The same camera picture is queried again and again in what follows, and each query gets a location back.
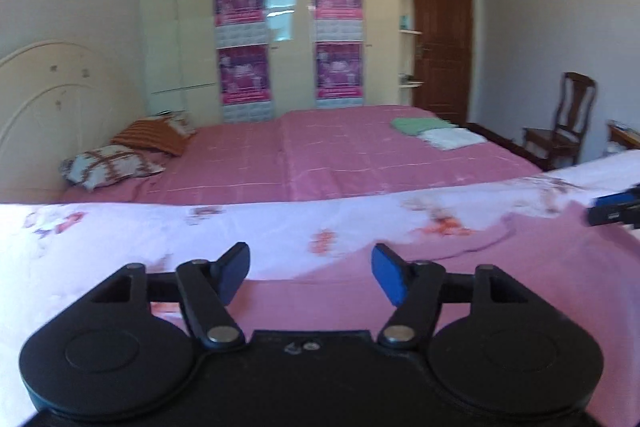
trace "wooden chair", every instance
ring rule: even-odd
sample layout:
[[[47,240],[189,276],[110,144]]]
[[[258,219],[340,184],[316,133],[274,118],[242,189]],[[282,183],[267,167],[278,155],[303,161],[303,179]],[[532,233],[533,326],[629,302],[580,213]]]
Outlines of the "wooden chair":
[[[524,147],[532,143],[545,150],[546,170],[556,168],[558,158],[570,158],[573,165],[578,163],[598,90],[595,80],[579,73],[565,73],[561,86],[553,129],[524,129]]]

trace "striped pillow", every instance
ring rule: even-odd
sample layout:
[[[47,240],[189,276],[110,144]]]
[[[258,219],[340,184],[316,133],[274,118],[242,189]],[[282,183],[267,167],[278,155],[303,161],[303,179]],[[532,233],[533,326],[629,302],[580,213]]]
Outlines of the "striped pillow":
[[[174,156],[182,156],[189,142],[164,119],[137,120],[111,139],[111,143],[135,149],[157,149]]]
[[[143,120],[164,120],[174,128],[180,136],[190,138],[196,134],[196,130],[189,124],[186,111],[165,111],[155,116],[148,116]]]
[[[108,145],[79,154],[62,162],[60,173],[70,182],[89,192],[113,185],[125,178],[143,178],[164,171],[143,153],[122,145]]]

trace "door handle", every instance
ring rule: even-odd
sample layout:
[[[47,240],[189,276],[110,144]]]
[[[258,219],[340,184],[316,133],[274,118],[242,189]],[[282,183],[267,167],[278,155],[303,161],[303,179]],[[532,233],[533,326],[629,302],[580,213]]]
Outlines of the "door handle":
[[[418,44],[415,47],[415,57],[416,58],[423,58],[425,52],[428,52],[430,49],[428,49],[424,44]]]

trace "wooden bed frame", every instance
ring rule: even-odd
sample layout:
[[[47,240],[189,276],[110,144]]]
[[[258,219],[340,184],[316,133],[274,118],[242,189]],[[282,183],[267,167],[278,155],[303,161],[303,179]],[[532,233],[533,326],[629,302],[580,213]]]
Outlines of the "wooden bed frame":
[[[144,112],[134,84],[84,46],[38,42],[0,60],[0,202],[57,202],[60,162]]]

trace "screw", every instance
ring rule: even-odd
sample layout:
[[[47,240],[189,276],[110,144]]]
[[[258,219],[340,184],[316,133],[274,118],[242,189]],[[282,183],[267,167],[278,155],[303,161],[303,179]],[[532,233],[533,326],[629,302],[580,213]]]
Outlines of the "screw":
[[[231,344],[238,340],[240,331],[232,326],[216,326],[207,331],[207,336],[216,344]]]
[[[284,347],[284,352],[288,355],[299,355],[302,353],[302,348],[295,342],[292,342]]]
[[[389,326],[383,335],[390,343],[404,343],[415,337],[415,331],[409,326]]]
[[[318,349],[320,349],[320,344],[318,344],[317,342],[307,342],[304,343],[302,347],[307,351],[317,351]]]

